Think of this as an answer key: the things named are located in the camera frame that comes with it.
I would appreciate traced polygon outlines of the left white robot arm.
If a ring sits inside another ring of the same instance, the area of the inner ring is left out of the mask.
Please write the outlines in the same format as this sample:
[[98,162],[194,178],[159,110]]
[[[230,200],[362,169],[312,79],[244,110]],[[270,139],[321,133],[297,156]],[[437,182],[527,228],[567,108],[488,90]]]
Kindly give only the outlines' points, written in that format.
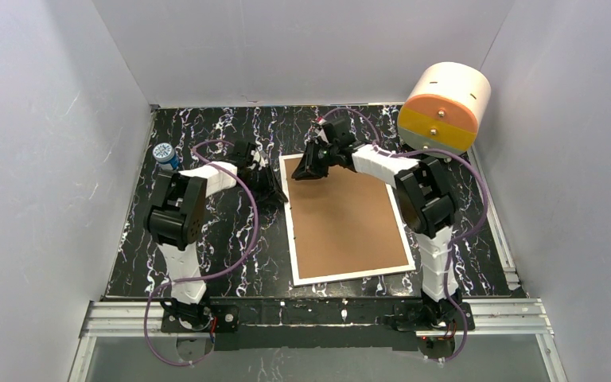
[[178,169],[172,145],[158,143],[152,149],[160,171],[151,194],[144,228],[158,245],[172,281],[171,297],[197,304],[206,291],[200,273],[197,240],[204,225],[206,199],[236,186],[248,192],[252,208],[259,202],[285,203],[280,180],[270,167],[265,151],[254,142],[239,140],[220,161],[193,170]]

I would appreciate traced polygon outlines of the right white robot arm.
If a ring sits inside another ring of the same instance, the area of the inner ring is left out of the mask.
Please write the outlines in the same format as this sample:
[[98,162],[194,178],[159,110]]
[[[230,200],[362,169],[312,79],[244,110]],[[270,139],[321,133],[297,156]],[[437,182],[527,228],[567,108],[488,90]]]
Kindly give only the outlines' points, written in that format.
[[318,180],[327,177],[334,166],[370,175],[393,188],[400,216],[417,234],[421,260],[427,268],[422,296],[435,302],[460,303],[449,257],[457,202],[439,160],[401,157],[357,139],[344,117],[320,118],[291,177],[295,181]]

